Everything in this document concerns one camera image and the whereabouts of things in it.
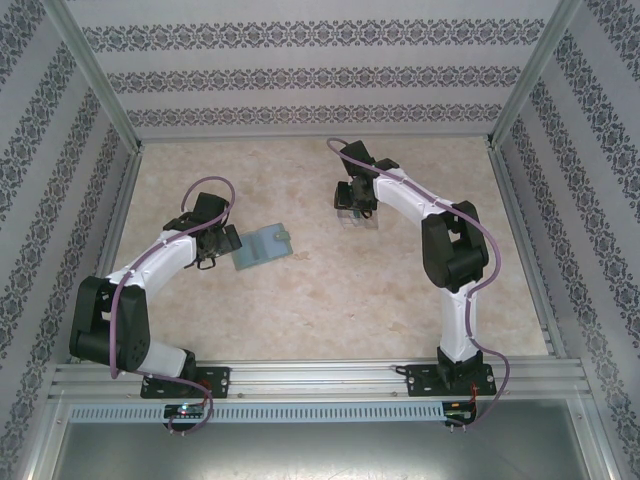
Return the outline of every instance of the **purple cable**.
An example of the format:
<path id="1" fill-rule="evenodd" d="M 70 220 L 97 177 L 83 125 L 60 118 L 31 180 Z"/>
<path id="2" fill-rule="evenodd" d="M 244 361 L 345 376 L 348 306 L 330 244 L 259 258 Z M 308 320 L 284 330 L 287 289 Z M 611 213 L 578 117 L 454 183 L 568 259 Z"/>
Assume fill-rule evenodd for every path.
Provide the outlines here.
<path id="1" fill-rule="evenodd" d="M 484 237 L 491 244 L 491 248 L 493 249 L 493 253 L 494 253 L 495 257 L 496 257 L 496 265 L 495 265 L 495 268 L 494 268 L 493 272 L 489 276 L 489 278 L 487 278 L 484 282 L 479 283 L 478 285 L 476 285 L 475 287 L 473 287 L 471 290 L 469 290 L 467 292 L 465 308 L 464 308 L 464 325 L 465 325 L 465 330 L 467 331 L 467 337 L 469 337 L 469 341 L 471 342 L 471 344 L 474 347 L 476 347 L 478 350 L 480 350 L 480 351 L 482 351 L 482 352 L 484 352 L 486 354 L 495 355 L 496 357 L 500 358 L 500 360 L 502 360 L 504 362 L 505 372 L 504 372 L 504 380 L 502 381 L 502 385 L 500 385 L 500 388 L 496 392 L 496 395 L 493 398 L 493 401 L 489 404 L 489 406 L 484 411 L 484 413 L 471 424 L 471 425 L 474 425 L 474 426 L 477 425 L 480 420 L 484 419 L 489 414 L 489 412 L 491 412 L 491 410 L 494 409 L 496 403 L 498 402 L 498 400 L 500 399 L 500 397 L 504 393 L 504 390 L 507 387 L 507 382 L 509 381 L 509 376 L 511 375 L 511 365 L 509 364 L 509 360 L 507 359 L 507 357 L 505 355 L 503 355 L 502 353 L 500 353 L 500 352 L 496 352 L 494 350 L 490 350 L 490 349 L 485 348 L 482 345 L 480 345 L 473 338 L 473 332 L 471 331 L 471 297 L 477 291 L 489 286 L 496 279 L 496 277 L 500 273 L 500 269 L 502 268 L 502 257 L 500 255 L 500 249 L 498 248 L 498 243 L 493 238 L 491 233 L 485 227 L 483 227 L 480 224 L 480 222 L 478 222 L 475 218 L 472 218 L 469 215 L 467 215 L 466 213 L 461 212 L 459 210 L 456 210 L 455 208 L 453 208 L 453 207 L 451 207 L 449 205 L 446 205 L 444 203 L 439 202 L 435 197 L 432 197 L 431 195 L 428 195 L 418 185 L 416 185 L 415 183 L 411 182 L 410 180 L 408 180 L 406 178 L 400 177 L 399 175 L 394 175 L 393 173 L 389 173 L 389 172 L 387 172 L 385 170 L 381 170 L 381 169 L 373 167 L 373 166 L 371 166 L 371 165 L 369 165 L 367 163 L 364 163 L 364 162 L 361 162 L 359 160 L 356 160 L 355 158 L 351 158 L 348 155 L 345 155 L 340 150 L 338 150 L 336 147 L 334 147 L 331 144 L 331 142 L 339 142 L 339 143 L 342 143 L 343 145 L 348 145 L 348 143 L 346 141 L 342 140 L 341 138 L 331 137 L 331 138 L 327 139 L 327 147 L 329 147 L 329 149 L 333 153 L 338 155 L 343 160 L 346 160 L 347 162 L 351 162 L 351 163 L 353 163 L 355 165 L 358 165 L 359 167 L 366 168 L 367 170 L 371 170 L 372 172 L 376 172 L 377 174 L 382 175 L 382 176 L 387 177 L 387 178 L 390 178 L 392 180 L 395 180 L 396 182 L 403 183 L 407 187 L 409 187 L 411 190 L 416 192 L 418 195 L 420 195 L 422 198 L 424 198 L 424 199 L 428 200 L 429 202 L 433 203 L 435 206 L 440 207 L 440 208 L 442 208 L 442 209 L 444 209 L 444 210 L 446 210 L 448 212 L 451 212 L 454 215 L 462 218 L 463 220 L 466 220 L 471 225 L 473 225 L 478 230 L 480 230 L 480 232 L 482 232 L 482 235 L 484 235 Z"/>
<path id="2" fill-rule="evenodd" d="M 120 294 L 122 293 L 122 289 L 124 288 L 125 283 L 127 283 L 127 280 L 129 280 L 129 278 L 131 278 L 132 272 L 134 272 L 136 268 L 138 268 L 140 265 L 142 265 L 142 263 L 146 259 L 148 259 L 151 255 L 153 255 L 155 252 L 157 252 L 161 248 L 164 248 L 165 245 L 167 245 L 167 244 L 169 244 L 171 242 L 174 242 L 175 240 L 178 240 L 179 238 L 185 237 L 185 236 L 190 235 L 190 234 L 192 234 L 194 232 L 197 232 L 199 230 L 204 230 L 205 228 L 209 228 L 210 226 L 215 225 L 220 220 L 222 220 L 226 215 L 229 214 L 229 212 L 231 211 L 231 208 L 233 207 L 233 204 L 236 201 L 236 191 L 233 188 L 233 185 L 231 184 L 231 182 L 229 180 L 227 180 L 224 177 L 218 177 L 218 176 L 204 177 L 204 178 L 201 178 L 200 180 L 198 180 L 197 182 L 195 182 L 193 185 L 191 185 L 191 187 L 189 187 L 189 190 L 187 190 L 187 193 L 185 193 L 184 197 L 182 198 L 182 204 L 180 206 L 180 209 L 182 211 L 184 211 L 185 203 L 186 203 L 189 195 L 191 194 L 191 192 L 193 191 L 194 188 L 196 188 L 201 183 L 204 183 L 204 182 L 207 182 L 207 181 L 211 181 L 211 180 L 218 180 L 220 182 L 225 183 L 229 187 L 229 190 L 231 191 L 231 200 L 229 201 L 229 205 L 227 206 L 227 208 L 224 209 L 224 212 L 222 212 L 220 215 L 218 215 L 213 220 L 210 220 L 210 221 L 208 221 L 206 223 L 203 223 L 202 225 L 198 225 L 197 227 L 193 227 L 193 228 L 190 228 L 188 230 L 185 230 L 184 232 L 177 233 L 176 235 L 173 235 L 172 237 L 169 237 L 166 240 L 166 242 L 160 242 L 160 243 L 152 246 L 149 250 L 144 252 L 140 256 L 140 258 L 138 258 L 138 260 L 136 260 L 133 263 L 133 265 L 131 265 L 131 268 L 129 268 L 127 273 L 124 274 L 124 276 L 122 277 L 122 279 L 118 283 L 118 286 L 116 287 L 116 291 L 113 294 L 113 300 L 111 301 L 111 321 L 109 322 L 109 370 L 111 371 L 111 378 L 113 378 L 114 380 L 116 378 L 118 378 L 118 367 L 116 366 L 116 332 L 117 332 L 118 302 L 120 301 Z M 209 420 L 209 418 L 211 417 L 211 414 L 213 413 L 213 397 L 211 396 L 211 392 L 209 392 L 202 385 L 200 385 L 198 383 L 195 383 L 195 382 L 192 382 L 192 381 L 189 381 L 189 380 L 182 379 L 182 378 L 167 377 L 167 376 L 164 376 L 164 375 L 155 375 L 155 374 L 149 374 L 149 373 L 145 373 L 145 372 L 137 372 L 137 373 L 140 373 L 141 375 L 148 376 L 149 378 L 154 377 L 154 378 L 158 378 L 160 380 L 167 380 L 167 381 L 171 381 L 171 382 L 182 383 L 184 385 L 189 385 L 191 387 L 194 387 L 194 388 L 197 388 L 199 390 L 202 390 L 204 392 L 204 394 L 207 396 L 207 398 L 209 399 L 210 407 L 211 407 L 209 409 L 209 412 L 207 412 L 206 417 L 201 422 L 199 422 L 198 424 L 196 424 L 195 426 L 193 426 L 189 430 L 187 430 L 185 432 L 181 432 L 183 436 L 187 435 L 188 433 L 192 433 L 192 432 L 198 430 L 199 428 L 201 428 Z M 174 430 L 172 428 L 172 424 L 173 424 L 173 418 L 171 418 L 169 420 L 169 431 L 171 433 L 174 432 Z"/>

